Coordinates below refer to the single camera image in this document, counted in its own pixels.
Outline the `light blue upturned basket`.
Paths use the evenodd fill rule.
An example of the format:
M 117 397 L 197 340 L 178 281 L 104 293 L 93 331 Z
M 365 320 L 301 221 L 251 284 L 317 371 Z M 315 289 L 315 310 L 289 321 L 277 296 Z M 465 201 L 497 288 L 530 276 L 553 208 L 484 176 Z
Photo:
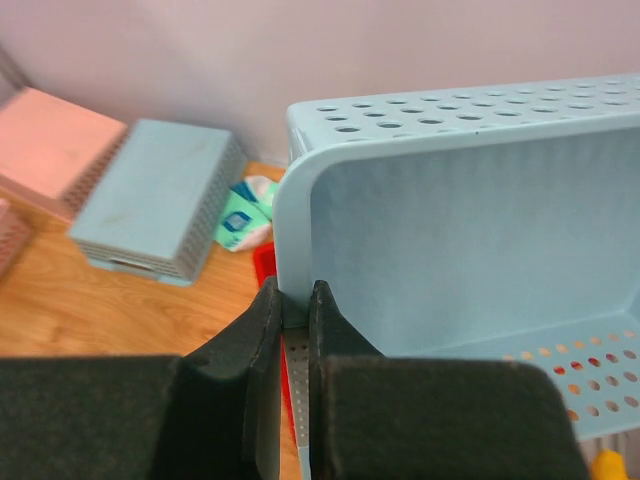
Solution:
M 68 235 L 94 267 L 189 286 L 246 164 L 227 130 L 141 119 Z

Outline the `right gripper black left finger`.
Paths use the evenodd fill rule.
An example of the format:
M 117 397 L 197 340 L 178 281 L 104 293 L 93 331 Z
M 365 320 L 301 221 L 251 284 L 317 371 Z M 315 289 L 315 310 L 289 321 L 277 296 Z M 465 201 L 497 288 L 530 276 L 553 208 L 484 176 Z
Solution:
M 281 295 L 186 356 L 6 358 L 5 479 L 275 479 Z

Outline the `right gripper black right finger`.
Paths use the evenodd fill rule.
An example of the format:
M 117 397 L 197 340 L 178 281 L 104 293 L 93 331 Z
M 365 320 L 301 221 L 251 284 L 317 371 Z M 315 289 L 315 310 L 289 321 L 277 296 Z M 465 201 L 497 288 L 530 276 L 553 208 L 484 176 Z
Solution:
M 315 479 L 585 479 L 562 397 L 524 363 L 389 358 L 327 282 L 309 311 Z

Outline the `blue perforated basket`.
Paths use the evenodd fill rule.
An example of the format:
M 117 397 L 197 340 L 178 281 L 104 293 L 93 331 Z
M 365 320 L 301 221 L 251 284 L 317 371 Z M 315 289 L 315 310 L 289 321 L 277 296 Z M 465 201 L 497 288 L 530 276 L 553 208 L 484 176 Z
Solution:
M 639 77 L 299 102 L 274 201 L 300 357 L 312 288 L 389 357 L 515 361 L 639 474 Z

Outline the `pink perforated basket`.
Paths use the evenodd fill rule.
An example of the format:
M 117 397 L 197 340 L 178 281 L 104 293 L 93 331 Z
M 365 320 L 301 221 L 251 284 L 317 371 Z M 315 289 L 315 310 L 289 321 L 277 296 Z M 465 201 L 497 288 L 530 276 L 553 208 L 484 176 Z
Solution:
M 121 121 L 25 88 L 1 108 L 1 189 L 71 222 L 127 131 Z

